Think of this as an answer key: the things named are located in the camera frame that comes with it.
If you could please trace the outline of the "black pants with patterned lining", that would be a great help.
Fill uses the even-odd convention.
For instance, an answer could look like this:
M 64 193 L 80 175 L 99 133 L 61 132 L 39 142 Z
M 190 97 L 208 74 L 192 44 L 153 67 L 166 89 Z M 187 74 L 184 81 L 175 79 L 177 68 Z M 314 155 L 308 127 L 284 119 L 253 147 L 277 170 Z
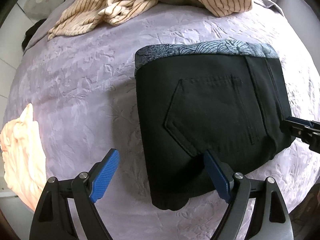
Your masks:
M 155 44 L 135 54 L 139 124 L 152 204 L 176 211 L 213 191 L 204 153 L 248 174 L 291 146 L 279 56 L 269 44 Z

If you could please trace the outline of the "peach orange garment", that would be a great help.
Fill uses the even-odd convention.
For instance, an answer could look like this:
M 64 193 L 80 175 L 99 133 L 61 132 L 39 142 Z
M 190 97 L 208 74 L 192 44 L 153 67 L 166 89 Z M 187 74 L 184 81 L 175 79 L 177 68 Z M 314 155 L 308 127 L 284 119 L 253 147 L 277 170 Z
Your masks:
M 47 182 L 46 155 L 34 120 L 33 105 L 28 104 L 20 117 L 7 122 L 1 130 L 4 180 L 24 204 L 36 210 Z

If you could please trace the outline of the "lavender embossed bed blanket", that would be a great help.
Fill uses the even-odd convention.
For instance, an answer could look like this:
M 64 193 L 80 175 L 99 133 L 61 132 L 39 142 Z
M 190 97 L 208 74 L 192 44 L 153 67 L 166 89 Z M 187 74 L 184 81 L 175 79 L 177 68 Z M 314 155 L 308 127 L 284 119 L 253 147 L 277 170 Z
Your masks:
M 67 7 L 58 7 L 29 43 L 4 119 L 33 105 L 48 176 L 74 178 L 109 149 L 119 151 L 119 167 L 97 202 L 114 239 L 209 239 L 227 206 L 214 189 L 176 211 L 152 204 L 137 107 L 135 54 L 140 48 L 217 40 L 269 44 L 279 56 L 290 116 L 319 120 L 319 73 L 271 0 L 253 0 L 252 10 L 222 18 L 197 7 L 158 4 L 117 27 L 102 24 L 84 35 L 49 40 L 45 32 Z M 319 178 L 319 154 L 294 139 L 245 175 L 272 176 L 293 210 Z

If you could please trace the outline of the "black cloth beside bed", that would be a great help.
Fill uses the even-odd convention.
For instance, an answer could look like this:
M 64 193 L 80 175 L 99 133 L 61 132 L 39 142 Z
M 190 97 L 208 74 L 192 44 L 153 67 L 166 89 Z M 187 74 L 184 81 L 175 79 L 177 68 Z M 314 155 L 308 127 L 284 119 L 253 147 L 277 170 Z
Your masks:
M 46 18 L 41 19 L 37 21 L 32 27 L 30 27 L 26 32 L 24 36 L 24 40 L 21 43 L 22 50 L 25 51 L 28 43 L 30 42 L 31 38 L 34 36 L 34 34 L 37 32 L 39 27 L 46 21 Z

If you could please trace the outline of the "white round fan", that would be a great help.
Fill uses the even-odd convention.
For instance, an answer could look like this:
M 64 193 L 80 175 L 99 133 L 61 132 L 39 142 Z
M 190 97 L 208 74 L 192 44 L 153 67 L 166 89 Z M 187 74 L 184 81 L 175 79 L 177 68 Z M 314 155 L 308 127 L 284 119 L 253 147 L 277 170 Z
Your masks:
M 23 10 L 31 17 L 48 16 L 63 0 L 26 0 Z

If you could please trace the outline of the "beige striped garment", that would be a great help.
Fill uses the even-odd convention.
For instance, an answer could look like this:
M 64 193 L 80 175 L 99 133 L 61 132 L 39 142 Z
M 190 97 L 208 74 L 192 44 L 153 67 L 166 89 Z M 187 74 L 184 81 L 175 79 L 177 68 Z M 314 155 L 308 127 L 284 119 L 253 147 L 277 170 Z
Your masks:
M 206 8 L 215 17 L 252 9 L 252 0 L 75 0 L 48 31 L 48 39 L 77 36 L 92 31 L 99 23 L 117 26 L 146 12 L 158 2 Z

